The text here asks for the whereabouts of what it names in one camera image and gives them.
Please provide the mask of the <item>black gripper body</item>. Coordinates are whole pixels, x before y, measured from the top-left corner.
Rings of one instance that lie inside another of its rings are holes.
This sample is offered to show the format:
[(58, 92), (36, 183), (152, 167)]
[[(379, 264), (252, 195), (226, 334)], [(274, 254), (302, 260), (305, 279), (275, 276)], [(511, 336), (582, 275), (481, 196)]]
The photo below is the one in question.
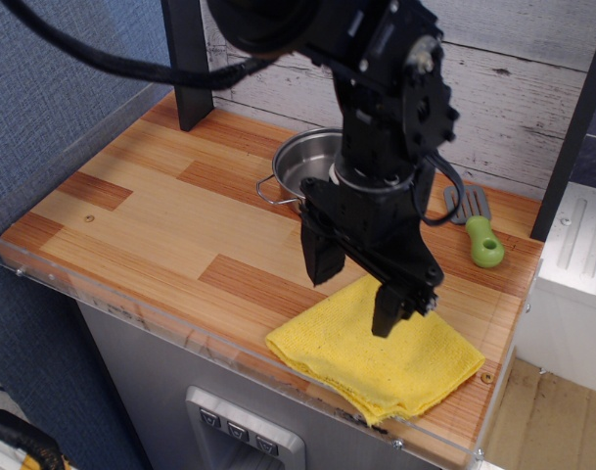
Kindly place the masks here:
[(419, 169), (401, 185), (373, 193), (343, 182), (305, 178), (300, 184), (305, 198), (300, 214), (317, 213), (328, 221), (346, 258), (381, 284), (405, 286), (410, 315), (425, 315), (435, 308), (435, 288), (443, 281), (443, 271), (420, 231), (434, 180), (432, 169)]

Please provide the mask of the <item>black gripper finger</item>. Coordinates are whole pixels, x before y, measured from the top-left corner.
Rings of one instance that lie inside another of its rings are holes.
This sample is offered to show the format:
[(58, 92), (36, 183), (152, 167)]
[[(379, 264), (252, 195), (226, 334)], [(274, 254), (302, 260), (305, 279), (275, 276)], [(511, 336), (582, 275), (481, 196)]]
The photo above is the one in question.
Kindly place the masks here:
[(410, 312), (406, 307), (408, 290), (405, 286), (385, 283), (377, 290), (375, 297), (372, 334), (386, 338), (401, 320), (408, 320)]
[(310, 211), (303, 211), (300, 218), (300, 241), (306, 272), (313, 285), (318, 286), (343, 270), (345, 252), (328, 221)]

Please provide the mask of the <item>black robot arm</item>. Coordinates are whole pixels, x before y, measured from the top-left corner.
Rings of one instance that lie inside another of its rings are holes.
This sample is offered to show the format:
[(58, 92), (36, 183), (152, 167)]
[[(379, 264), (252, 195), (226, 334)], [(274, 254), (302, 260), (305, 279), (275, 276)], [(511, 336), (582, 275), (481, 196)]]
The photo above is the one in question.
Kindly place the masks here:
[(458, 112), (441, 75), (442, 33), (418, 1), (212, 1), (219, 30), (263, 60), (297, 52), (333, 75), (343, 139), (330, 181), (300, 184), (301, 245), (322, 284), (353, 259), (379, 282), (372, 332), (386, 337), (436, 304), (443, 273), (420, 228), (437, 172), (459, 174), (439, 147)]

